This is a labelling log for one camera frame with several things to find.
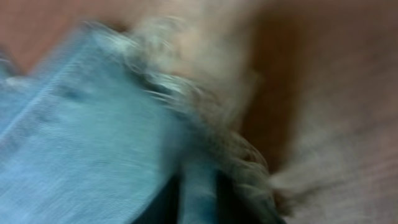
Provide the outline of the blue denim jeans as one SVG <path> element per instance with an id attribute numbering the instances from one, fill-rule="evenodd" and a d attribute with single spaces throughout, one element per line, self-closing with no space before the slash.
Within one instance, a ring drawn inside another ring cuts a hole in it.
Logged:
<path id="1" fill-rule="evenodd" d="M 171 30 L 85 23 L 26 77 L 1 58 L 2 223 L 132 223 L 174 175 L 177 223 L 218 223 L 219 172 L 282 223 L 266 162 L 236 130 L 247 95 L 164 72 Z"/>

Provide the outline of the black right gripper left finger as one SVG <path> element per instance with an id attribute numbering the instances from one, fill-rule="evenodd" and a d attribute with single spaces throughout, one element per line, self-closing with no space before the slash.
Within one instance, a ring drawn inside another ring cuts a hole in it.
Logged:
<path id="1" fill-rule="evenodd" d="M 177 224 L 180 177 L 174 175 L 132 224 Z"/>

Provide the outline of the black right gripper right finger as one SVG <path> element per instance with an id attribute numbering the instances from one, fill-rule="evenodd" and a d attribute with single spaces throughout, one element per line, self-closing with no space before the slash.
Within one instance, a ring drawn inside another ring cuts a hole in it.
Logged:
<path id="1" fill-rule="evenodd" d="M 233 181 L 219 172 L 216 180 L 216 209 L 218 224 L 261 224 L 242 196 L 234 189 Z"/>

